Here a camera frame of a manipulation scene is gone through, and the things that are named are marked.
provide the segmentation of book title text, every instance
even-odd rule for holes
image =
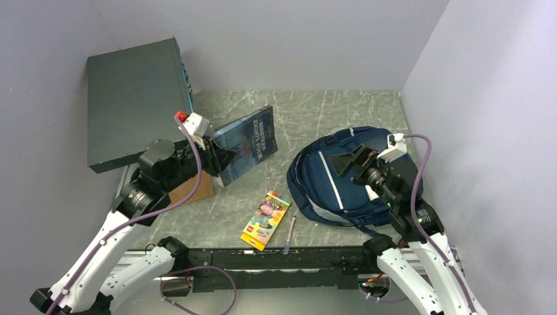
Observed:
[[[263,151],[267,149],[265,145],[265,128],[263,122],[254,120],[254,135],[256,140],[257,159],[263,158]]]

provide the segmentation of black box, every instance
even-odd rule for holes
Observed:
[[[184,146],[173,116],[193,107],[176,39],[89,57],[87,75],[87,164],[96,173],[135,163],[156,139]]]

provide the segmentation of brown box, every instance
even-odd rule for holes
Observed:
[[[195,181],[196,178],[194,177],[172,190],[170,194],[168,194],[170,196],[170,203],[173,205],[174,203],[184,199],[184,197],[191,192],[193,186],[195,186]],[[213,197],[214,195],[215,190],[213,189],[211,176],[206,172],[203,172],[201,174],[201,184],[199,185],[199,189],[197,189],[197,192],[186,202],[186,204]]]

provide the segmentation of white wall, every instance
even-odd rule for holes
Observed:
[[[116,50],[90,1],[0,5],[0,314],[67,271],[104,220],[118,172],[87,167],[88,56]]]
[[[551,0],[452,0],[402,92],[410,130],[434,144],[435,206],[490,315],[557,308],[555,16]]]
[[[448,0],[94,0],[117,43],[175,36],[194,89],[400,91]]]

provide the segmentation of red cap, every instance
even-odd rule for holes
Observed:
[[[178,119],[180,119],[181,122],[186,121],[186,119],[188,119],[188,115],[186,115],[184,112],[177,112],[176,116],[178,116]]]

